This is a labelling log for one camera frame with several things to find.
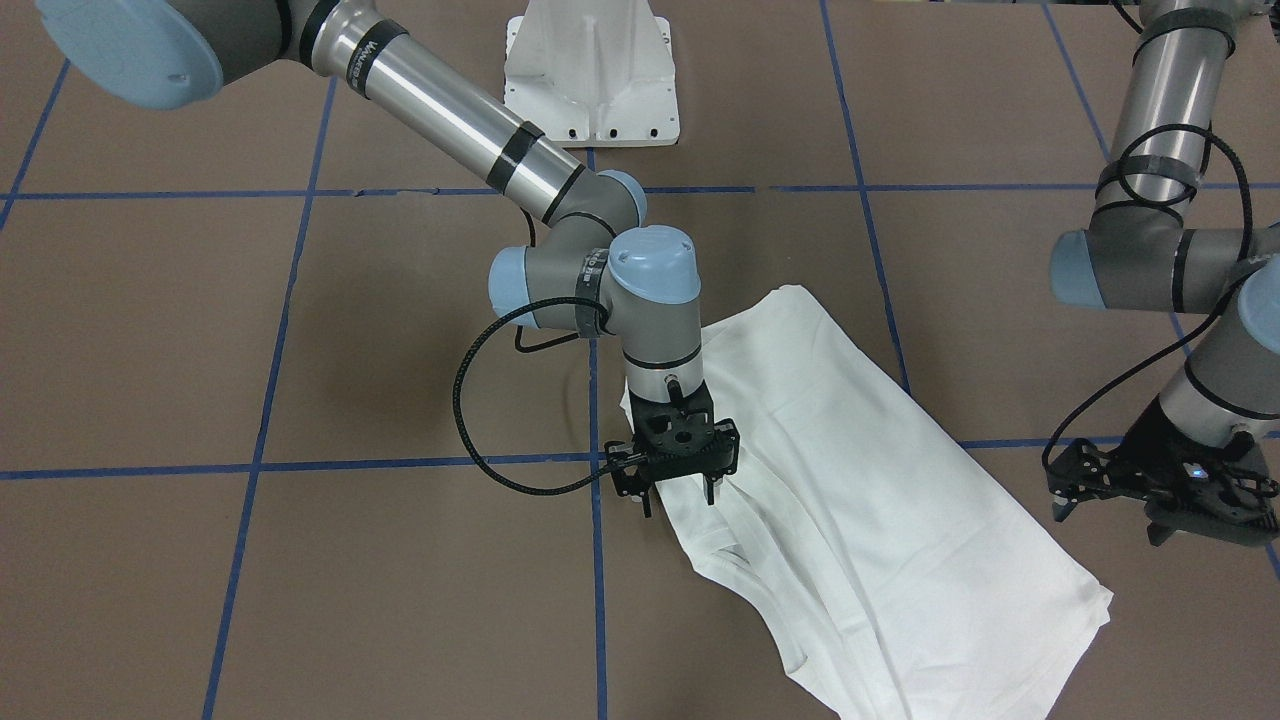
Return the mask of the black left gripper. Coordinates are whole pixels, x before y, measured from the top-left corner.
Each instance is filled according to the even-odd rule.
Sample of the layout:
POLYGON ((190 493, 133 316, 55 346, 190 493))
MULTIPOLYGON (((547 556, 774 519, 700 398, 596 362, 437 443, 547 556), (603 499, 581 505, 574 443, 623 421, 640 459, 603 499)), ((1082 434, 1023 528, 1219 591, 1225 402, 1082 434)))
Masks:
POLYGON ((1158 401, 1115 450, 1074 439, 1047 464, 1046 475, 1056 521, 1085 501, 1128 497, 1144 502, 1152 546, 1179 530, 1245 547, 1277 538, 1271 505, 1277 482, 1252 433, 1233 433, 1222 448, 1202 445, 1184 436, 1158 401))

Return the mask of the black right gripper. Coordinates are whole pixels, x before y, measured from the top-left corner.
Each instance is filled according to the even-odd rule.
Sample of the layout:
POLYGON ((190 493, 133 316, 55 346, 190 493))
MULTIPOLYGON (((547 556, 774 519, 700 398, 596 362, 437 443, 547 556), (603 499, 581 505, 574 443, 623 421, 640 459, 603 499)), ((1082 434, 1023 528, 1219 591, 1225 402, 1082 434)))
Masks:
POLYGON ((660 480, 701 474, 707 505, 716 503, 721 478, 739 465, 740 433, 732 420, 716 421, 709 389, 699 386, 673 402, 627 396, 634 437, 605 445, 605 468, 620 496, 637 496, 644 518, 653 518, 653 487, 660 480))

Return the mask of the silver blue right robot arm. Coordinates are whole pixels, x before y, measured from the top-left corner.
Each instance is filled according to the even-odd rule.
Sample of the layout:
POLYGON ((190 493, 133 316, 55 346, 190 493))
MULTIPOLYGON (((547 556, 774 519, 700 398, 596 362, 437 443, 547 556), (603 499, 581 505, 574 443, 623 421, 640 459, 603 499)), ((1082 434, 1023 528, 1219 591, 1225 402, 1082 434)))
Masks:
POLYGON ((740 434, 716 418, 701 357, 701 281, 692 240, 646 223, 628 174, 594 172, 383 15, 371 1, 40 1, 50 38, 100 88, 140 108, 200 102, 278 60, 342 79, 548 229, 540 245, 500 250, 488 292, 495 313, 456 373, 460 438, 492 479, 462 405, 480 348, 507 325, 562 331, 563 341, 614 336, 628 389, 627 442, 602 471, 622 497, 700 477, 708 503, 736 471, 740 434))

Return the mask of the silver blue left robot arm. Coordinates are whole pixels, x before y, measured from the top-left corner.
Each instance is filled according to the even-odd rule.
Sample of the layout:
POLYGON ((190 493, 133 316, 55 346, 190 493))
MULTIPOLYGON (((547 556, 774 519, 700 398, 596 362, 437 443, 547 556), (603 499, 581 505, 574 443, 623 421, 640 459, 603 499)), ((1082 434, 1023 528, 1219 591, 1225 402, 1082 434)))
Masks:
POLYGON ((1041 461, 1064 521, 1087 501, 1146 506, 1149 543, 1180 532, 1245 547, 1277 538, 1277 229, 1257 225, 1239 156, 1212 129, 1240 26, 1265 1, 1143 1, 1132 76, 1091 222, 1062 234, 1055 296, 1082 307, 1201 314, 1155 360, 1180 369, 1112 450, 1074 439, 1041 461))

